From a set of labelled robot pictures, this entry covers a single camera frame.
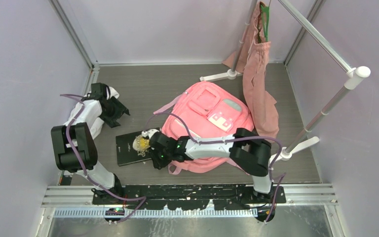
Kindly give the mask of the black book gold cover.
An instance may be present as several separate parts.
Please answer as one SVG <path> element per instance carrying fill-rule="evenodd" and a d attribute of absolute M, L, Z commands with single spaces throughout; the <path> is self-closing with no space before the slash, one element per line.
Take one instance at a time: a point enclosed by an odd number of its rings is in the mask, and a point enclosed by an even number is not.
<path fill-rule="evenodd" d="M 116 158 L 118 166 L 151 160 L 154 153 L 149 141 L 142 137 L 142 131 L 116 136 Z"/>

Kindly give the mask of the pink student backpack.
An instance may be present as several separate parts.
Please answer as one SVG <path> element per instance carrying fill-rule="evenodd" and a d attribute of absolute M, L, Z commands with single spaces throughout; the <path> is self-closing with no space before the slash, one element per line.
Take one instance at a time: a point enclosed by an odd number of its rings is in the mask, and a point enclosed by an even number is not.
<path fill-rule="evenodd" d="M 254 129 L 248 107 L 220 86 L 197 82 L 156 114 L 172 109 L 162 133 L 177 139 L 191 134 L 194 138 L 216 138 L 234 134 L 237 128 Z"/>

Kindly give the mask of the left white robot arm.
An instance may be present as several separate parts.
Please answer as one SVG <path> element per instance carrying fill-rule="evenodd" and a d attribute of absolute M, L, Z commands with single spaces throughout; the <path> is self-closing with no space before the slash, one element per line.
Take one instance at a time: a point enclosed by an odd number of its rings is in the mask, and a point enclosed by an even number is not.
<path fill-rule="evenodd" d="M 85 95 L 62 94 L 76 101 L 68 120 L 51 129 L 55 163 L 59 170 L 78 174 L 94 186 L 94 194 L 113 204 L 120 203 L 124 190 L 118 177 L 98 161 L 95 138 L 103 125 L 118 127 L 118 120 L 129 115 L 119 93 L 104 83 L 93 83 Z"/>

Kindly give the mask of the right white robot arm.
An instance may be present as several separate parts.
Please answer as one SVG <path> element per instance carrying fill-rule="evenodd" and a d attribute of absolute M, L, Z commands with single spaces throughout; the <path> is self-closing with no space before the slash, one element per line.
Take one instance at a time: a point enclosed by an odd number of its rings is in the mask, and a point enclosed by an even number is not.
<path fill-rule="evenodd" d="M 234 134 L 218 138 L 168 137 L 157 129 L 142 132 L 156 169 L 170 164 L 191 172 L 207 172 L 223 162 L 241 168 L 253 179 L 254 196 L 265 203 L 273 197 L 269 176 L 271 143 L 253 132 L 238 128 Z"/>

